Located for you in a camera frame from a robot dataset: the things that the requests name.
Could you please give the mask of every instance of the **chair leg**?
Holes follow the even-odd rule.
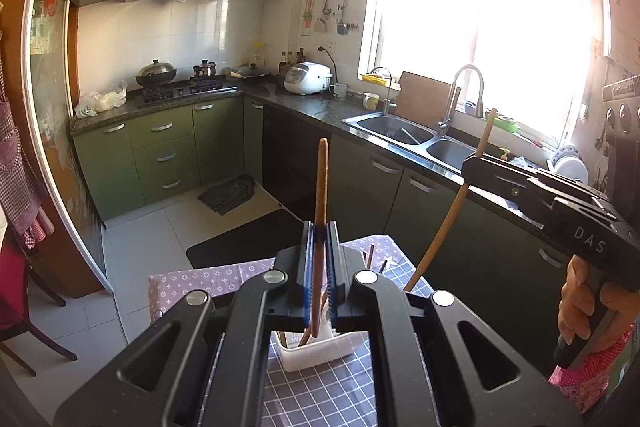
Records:
[[[31,365],[26,363],[23,359],[21,359],[18,355],[16,355],[11,349],[6,347],[3,342],[0,342],[0,351],[2,351],[6,356],[20,365],[27,373],[29,373],[32,377],[36,376],[36,372],[31,368]]]
[[[52,341],[47,335],[42,333],[42,331],[36,328],[36,326],[34,326],[31,322],[25,321],[24,323],[26,324],[27,329],[31,331],[31,334],[34,337],[36,337],[41,343],[45,344],[45,346],[50,347],[56,353],[58,353],[59,355],[62,355],[67,360],[71,360],[72,362],[78,359],[78,356],[75,353],[72,353],[68,349],[65,349],[64,347],[60,346],[60,344]]]
[[[29,267],[29,275],[31,276],[31,278],[33,279],[33,282],[36,283],[38,286],[40,286],[40,288],[42,289],[42,291],[44,291],[44,293],[46,293],[49,297],[51,297],[51,299],[60,307],[64,307],[66,306],[66,302],[65,299],[63,299],[60,295],[58,295],[57,293],[55,293],[50,286],[44,282],[44,280],[42,279],[42,277],[40,277],[36,270],[34,270],[31,266]]]

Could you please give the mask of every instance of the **pink sleeve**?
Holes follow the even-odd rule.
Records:
[[[580,413],[587,412],[607,390],[611,364],[625,348],[632,332],[633,326],[609,349],[588,355],[576,371],[556,367],[549,383],[571,400]]]

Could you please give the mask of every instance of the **black dishwasher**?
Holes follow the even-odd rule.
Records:
[[[318,141],[330,134],[264,106],[262,186],[300,219],[314,219]]]

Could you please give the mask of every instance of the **white rice cooker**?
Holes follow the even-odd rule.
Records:
[[[284,88],[296,94],[311,94],[329,89],[331,70],[322,64],[300,62],[289,68]]]

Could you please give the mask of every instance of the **double sink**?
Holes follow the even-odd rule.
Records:
[[[374,134],[402,149],[420,155],[460,174],[462,163],[476,150],[449,137],[439,138],[435,131],[417,123],[382,114],[365,114],[342,120],[356,129]]]

